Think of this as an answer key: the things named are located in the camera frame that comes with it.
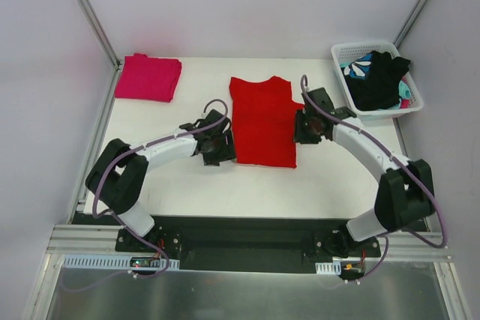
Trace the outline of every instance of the red t-shirt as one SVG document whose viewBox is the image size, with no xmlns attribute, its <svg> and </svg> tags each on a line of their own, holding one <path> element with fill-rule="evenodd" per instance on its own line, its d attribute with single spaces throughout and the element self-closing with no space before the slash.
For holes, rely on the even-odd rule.
<svg viewBox="0 0 480 320">
<path fill-rule="evenodd" d="M 230 81 L 232 131 L 237 163 L 296 168 L 296 110 L 292 84 L 273 76 L 265 82 Z"/>
</svg>

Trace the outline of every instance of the pile of clothes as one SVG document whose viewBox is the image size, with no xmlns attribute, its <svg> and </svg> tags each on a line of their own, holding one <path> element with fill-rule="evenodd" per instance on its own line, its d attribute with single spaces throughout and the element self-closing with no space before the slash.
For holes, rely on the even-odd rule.
<svg viewBox="0 0 480 320">
<path fill-rule="evenodd" d="M 373 51 L 351 64 L 342 64 L 343 75 L 357 109 L 407 108 L 412 97 L 404 76 L 410 60 Z"/>
</svg>

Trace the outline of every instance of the folded pink cloth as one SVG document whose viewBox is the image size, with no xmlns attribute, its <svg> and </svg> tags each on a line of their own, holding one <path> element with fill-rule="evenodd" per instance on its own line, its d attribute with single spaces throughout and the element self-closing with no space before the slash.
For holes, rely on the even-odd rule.
<svg viewBox="0 0 480 320">
<path fill-rule="evenodd" d="M 145 54 L 125 56 L 115 97 L 169 103 L 182 72 L 178 59 L 149 58 Z"/>
</svg>

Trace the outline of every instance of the white laundry basket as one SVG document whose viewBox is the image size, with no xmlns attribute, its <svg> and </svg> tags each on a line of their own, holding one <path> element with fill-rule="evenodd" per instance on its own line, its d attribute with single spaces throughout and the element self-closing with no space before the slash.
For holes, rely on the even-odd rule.
<svg viewBox="0 0 480 320">
<path fill-rule="evenodd" d="M 343 95 L 347 102 L 349 108 L 354 111 L 360 118 L 363 119 L 379 119 L 379 118 L 397 118 L 403 114 L 409 112 L 417 112 L 423 108 L 423 100 L 419 94 L 419 90 L 415 86 L 410 72 L 405 74 L 403 80 L 410 88 L 410 93 L 412 98 L 410 99 L 408 108 L 405 109 L 390 109 L 390 110 L 373 110 L 373 111 L 362 111 L 356 108 L 355 103 L 353 103 L 352 96 L 345 81 L 344 74 L 340 68 L 340 64 L 351 63 L 358 58 L 361 58 L 364 55 L 367 55 L 369 52 L 376 50 L 377 52 L 390 52 L 392 58 L 400 56 L 397 48 L 392 43 L 387 43 L 385 41 L 372 41 L 365 43 L 344 43 L 337 44 L 331 48 L 331 54 L 333 56 L 333 61 L 335 63 L 335 74 L 337 75 L 338 82 L 342 89 Z"/>
</svg>

